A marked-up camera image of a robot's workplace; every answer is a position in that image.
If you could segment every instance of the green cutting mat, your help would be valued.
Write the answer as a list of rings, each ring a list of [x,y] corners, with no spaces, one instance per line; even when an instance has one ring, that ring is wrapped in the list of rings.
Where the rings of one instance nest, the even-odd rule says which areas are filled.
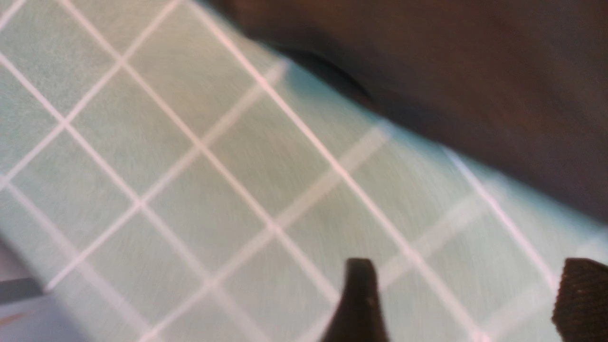
[[[0,231],[94,341],[313,342],[344,260],[393,341],[558,341],[600,225],[180,0],[0,0]]]

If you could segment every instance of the textured black object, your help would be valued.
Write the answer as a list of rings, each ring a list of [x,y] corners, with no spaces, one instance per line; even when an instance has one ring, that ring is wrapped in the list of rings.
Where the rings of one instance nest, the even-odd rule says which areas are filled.
[[[608,222],[608,1],[210,1],[395,123]]]
[[[608,267],[567,259],[553,323],[564,342],[608,341]]]
[[[376,271],[368,259],[348,259],[342,299],[321,342],[388,342]]]

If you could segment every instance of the black tip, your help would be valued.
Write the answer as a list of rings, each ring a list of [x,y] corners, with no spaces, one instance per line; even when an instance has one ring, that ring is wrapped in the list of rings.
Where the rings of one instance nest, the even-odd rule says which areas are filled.
[[[552,320],[565,342],[608,341],[608,267],[567,259]]]
[[[387,342],[376,270],[368,259],[348,259],[342,299],[322,342]]]

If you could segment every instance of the dark brown fabric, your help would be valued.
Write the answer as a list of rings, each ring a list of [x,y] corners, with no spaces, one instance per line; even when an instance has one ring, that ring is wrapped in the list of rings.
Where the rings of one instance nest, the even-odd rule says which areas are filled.
[[[211,1],[397,124],[608,222],[608,1]]]

